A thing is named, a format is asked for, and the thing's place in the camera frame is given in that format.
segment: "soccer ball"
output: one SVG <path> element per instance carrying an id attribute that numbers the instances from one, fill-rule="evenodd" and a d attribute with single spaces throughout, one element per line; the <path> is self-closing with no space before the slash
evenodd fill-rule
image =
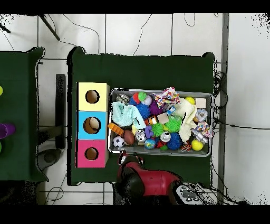
<path id="1" fill-rule="evenodd" d="M 113 145 L 116 148 L 121 148 L 124 145 L 124 139 L 121 136 L 117 136 L 113 139 Z"/>

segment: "blue box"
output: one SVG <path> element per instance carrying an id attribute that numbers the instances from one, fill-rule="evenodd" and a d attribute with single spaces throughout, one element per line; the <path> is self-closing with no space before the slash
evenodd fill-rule
<path id="1" fill-rule="evenodd" d="M 107 114 L 106 111 L 79 111 L 79 132 L 78 139 L 85 140 L 106 140 L 107 139 Z M 99 121 L 99 129 L 94 134 L 89 134 L 84 130 L 84 122 L 93 117 Z"/>

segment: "orange toy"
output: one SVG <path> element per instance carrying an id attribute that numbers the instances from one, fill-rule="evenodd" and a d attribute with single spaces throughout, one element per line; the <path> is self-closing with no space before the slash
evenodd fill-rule
<path id="1" fill-rule="evenodd" d="M 124 137 L 124 130 L 122 128 L 118 127 L 116 124 L 109 123 L 108 128 L 111 129 L 116 134 L 120 135 L 121 137 Z"/>

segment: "stacked cubes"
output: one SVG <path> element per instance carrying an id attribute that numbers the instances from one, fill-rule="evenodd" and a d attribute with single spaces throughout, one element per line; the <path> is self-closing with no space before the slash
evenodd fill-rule
<path id="1" fill-rule="evenodd" d="M 108 160 L 107 123 L 110 87 L 106 83 L 78 82 L 78 146 L 76 167 L 105 167 Z"/>

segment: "pink box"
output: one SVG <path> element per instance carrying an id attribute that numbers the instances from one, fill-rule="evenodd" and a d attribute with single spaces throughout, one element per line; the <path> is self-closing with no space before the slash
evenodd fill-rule
<path id="1" fill-rule="evenodd" d="M 97 157 L 93 160 L 86 158 L 85 153 L 88 148 L 97 151 Z M 108 160 L 108 150 L 106 140 L 78 140 L 78 168 L 104 168 Z"/>

